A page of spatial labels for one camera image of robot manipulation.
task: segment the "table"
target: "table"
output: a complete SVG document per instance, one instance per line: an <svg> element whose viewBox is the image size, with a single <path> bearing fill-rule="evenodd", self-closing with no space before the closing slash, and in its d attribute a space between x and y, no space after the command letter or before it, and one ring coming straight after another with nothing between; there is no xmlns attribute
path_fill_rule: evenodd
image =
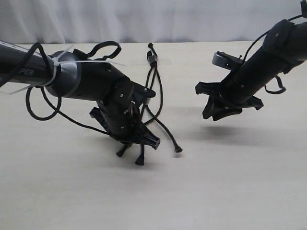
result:
<svg viewBox="0 0 307 230"><path fill-rule="evenodd" d="M154 44L165 98L160 119L183 152L174 158L169 137L152 124L161 145L146 147L143 167L134 164L139 146L118 158L121 145L111 138L59 115L36 121L27 113L24 91L1 93L0 229L306 230L307 65L281 75L284 94L259 91L264 102L259 111L246 109L218 122L201 116L208 97L196 95L195 85L228 73L211 64L214 52L239 56L250 43ZM88 52L94 45L75 48ZM69 45L43 46L52 54ZM147 51L147 44L122 44L114 61L127 66L116 67L145 84ZM278 89L275 81L268 87ZM19 88L8 83L1 90ZM155 111L159 90L154 89ZM31 104L38 115L51 112L39 90ZM100 128L89 117L94 106L63 99L62 111Z"/></svg>

